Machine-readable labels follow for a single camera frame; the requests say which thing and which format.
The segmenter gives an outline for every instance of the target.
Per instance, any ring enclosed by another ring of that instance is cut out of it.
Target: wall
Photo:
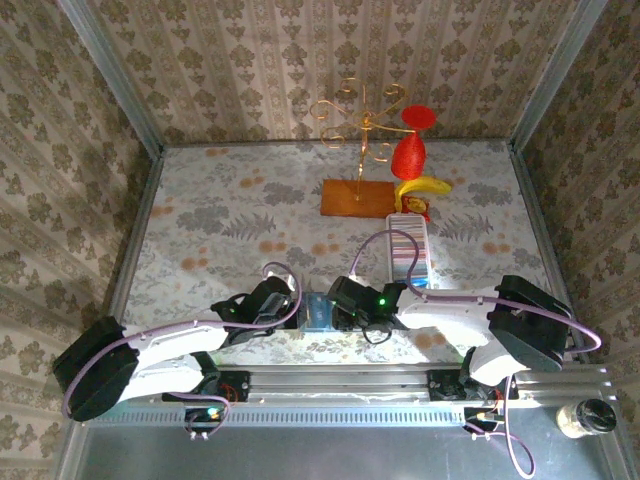
[[[508,137],[576,3],[89,0],[172,145],[318,138],[342,118],[309,106],[347,76],[376,111],[386,84],[409,87],[439,116],[432,136]]]
[[[48,478],[51,363],[109,296],[148,157],[53,1],[0,2],[0,479]]]
[[[609,1],[525,148],[578,317],[640,451],[640,2]]]

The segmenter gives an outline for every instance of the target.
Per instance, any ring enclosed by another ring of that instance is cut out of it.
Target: toy banana
[[[402,195],[409,192],[430,192],[437,193],[439,195],[445,195],[451,191],[451,185],[442,180],[438,180],[435,177],[418,177],[415,180],[409,180],[402,182],[396,187],[396,212],[402,211]]]

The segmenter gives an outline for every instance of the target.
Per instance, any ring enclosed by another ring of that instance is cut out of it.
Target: floral tablecloth
[[[354,178],[358,145],[256,144],[173,148],[165,166],[133,279],[124,323],[157,326],[198,315],[211,303],[251,291],[270,260],[290,265],[305,291],[326,292],[360,244],[384,220],[323,217],[322,181]],[[548,290],[547,278],[503,141],[427,145],[425,175],[454,185],[424,195],[432,287],[495,286],[521,275]],[[368,180],[395,180],[369,162]],[[358,274],[388,281],[386,243],[374,242]],[[211,313],[199,318],[209,318]],[[359,333],[277,332],[216,352],[218,363],[456,362],[470,345],[434,329],[397,332],[382,345]]]

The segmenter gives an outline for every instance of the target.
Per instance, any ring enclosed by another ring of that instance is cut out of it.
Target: wooden base
[[[322,184],[320,213],[359,218],[386,218],[395,213],[393,183],[362,181],[359,200],[356,200],[357,185],[355,180],[325,180]]]

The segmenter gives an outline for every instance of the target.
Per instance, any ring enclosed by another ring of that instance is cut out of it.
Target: small cup
[[[617,424],[611,405],[597,398],[565,405],[558,410],[556,422],[569,438],[609,433]]]

